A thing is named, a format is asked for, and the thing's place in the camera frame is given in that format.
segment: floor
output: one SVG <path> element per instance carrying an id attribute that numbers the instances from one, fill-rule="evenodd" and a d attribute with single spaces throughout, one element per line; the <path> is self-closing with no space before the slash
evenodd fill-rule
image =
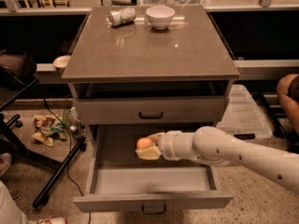
<path id="1" fill-rule="evenodd" d="M 209 0 L 209 5 L 256 5 L 258 0 Z M 293 4 L 299 0 L 273 0 L 274 4 Z M 69 0 L 71 7 L 98 7 L 99 0 Z M 64 101 L 50 101 L 51 110 L 58 115 L 64 111 Z M 36 101 L 20 101 L 4 112 L 7 119 L 15 113 L 21 114 L 23 127 L 13 128 L 27 148 L 51 158 L 62 161 L 69 151 L 69 142 L 55 140 L 54 147 L 39 144 L 31 135 L 35 132 L 34 115 L 49 114 L 49 111 Z M 287 132 L 292 127 L 286 119 L 281 123 Z M 284 138 L 273 135 L 264 140 L 256 141 L 264 146 L 287 149 Z M 46 205 L 34 209 L 32 202 L 43 189 L 50 178 L 52 171 L 40 164 L 15 158 L 10 169 L 3 176 L 16 204 L 30 219 L 43 217 L 65 217 L 69 224 L 87 224 L 89 214 L 82 214 L 73 204 L 73 197 L 80 196 L 78 187 L 68 178 L 74 179 L 83 193 L 89 171 L 89 162 L 93 147 L 89 140 L 86 142 L 86 151 L 80 151 L 71 161 L 69 171 L 65 171 L 57 184 L 53 187 Z M 91 223 L 103 224 L 151 224 L 151 223 L 298 223 L 299 194 L 286 190 L 283 187 L 253 173 L 251 170 L 231 163 L 226 167 L 216 168 L 221 190 L 231 193 L 234 198 L 224 209 L 208 210 L 181 210 L 168 211 L 164 215 L 147 216 L 141 212 L 105 212 L 92 213 Z"/>

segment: tabletop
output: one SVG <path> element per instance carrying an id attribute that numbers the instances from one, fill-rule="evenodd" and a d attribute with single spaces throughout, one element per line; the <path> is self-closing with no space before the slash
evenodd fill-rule
<path id="1" fill-rule="evenodd" d="M 136 82 L 219 80 L 239 73 L 212 21 L 201 6 L 172 6 L 170 25 L 154 29 L 148 7 L 133 7 L 135 21 L 112 27 L 110 10 L 95 7 L 79 36 L 62 80 Z"/>

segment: wire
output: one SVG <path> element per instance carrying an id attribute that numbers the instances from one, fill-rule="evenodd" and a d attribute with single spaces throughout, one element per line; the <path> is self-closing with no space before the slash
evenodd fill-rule
<path id="1" fill-rule="evenodd" d="M 50 112 L 50 113 L 51 113 L 57 120 L 59 120 L 59 121 L 63 124 L 64 129 L 67 131 L 67 135 L 68 135 L 68 137 L 69 137 L 69 153 L 70 153 L 71 150 L 72 150 L 72 136 L 71 136 L 71 133 L 69 132 L 69 130 L 68 130 L 68 128 L 66 127 L 65 123 L 64 123 L 60 118 L 58 118 L 57 115 L 55 115 L 55 114 L 50 110 L 50 106 L 49 106 L 49 104 L 48 104 L 48 102 L 47 102 L 47 100 L 46 100 L 45 94 L 44 94 L 44 92 L 43 92 L 43 90 L 42 90 L 42 88 L 41 88 L 41 84 L 40 84 L 39 82 L 37 82 L 37 86 L 38 86 L 39 89 L 40 89 L 40 92 L 41 92 L 41 95 L 42 95 L 42 99 L 43 99 L 43 101 L 44 101 L 44 105 L 45 105 L 46 109 L 47 109 L 47 110 L 48 110 L 48 111 L 49 111 L 49 112 Z M 66 99 L 69 98 L 69 97 L 73 97 L 73 96 L 72 96 L 71 94 L 67 94 L 67 95 L 65 96 L 65 101 L 66 101 Z M 67 164 L 66 175 L 67 175 L 67 178 L 77 186 L 80 195 L 83 197 L 84 195 L 83 195 L 83 192 L 82 192 L 80 186 L 78 185 L 78 183 L 77 183 L 73 178 L 71 178 L 71 177 L 69 176 L 69 163 Z M 92 219 L 92 214 L 89 213 L 88 224 L 91 223 L 91 219 Z"/>

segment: cylindrical container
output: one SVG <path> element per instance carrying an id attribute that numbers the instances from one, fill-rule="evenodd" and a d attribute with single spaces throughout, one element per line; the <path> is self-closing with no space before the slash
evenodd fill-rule
<path id="1" fill-rule="evenodd" d="M 108 18 L 112 26 L 119 26 L 135 19 L 136 12 L 132 7 L 120 9 L 117 11 L 109 11 Z"/>

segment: white robotic arm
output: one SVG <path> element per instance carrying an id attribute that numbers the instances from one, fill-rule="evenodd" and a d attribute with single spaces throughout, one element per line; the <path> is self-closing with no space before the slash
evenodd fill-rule
<path id="1" fill-rule="evenodd" d="M 140 159 L 190 160 L 205 165 L 224 166 L 236 161 L 285 188 L 299 193 L 299 155 L 248 143 L 214 127 L 195 133 L 156 133 L 137 142 Z"/>

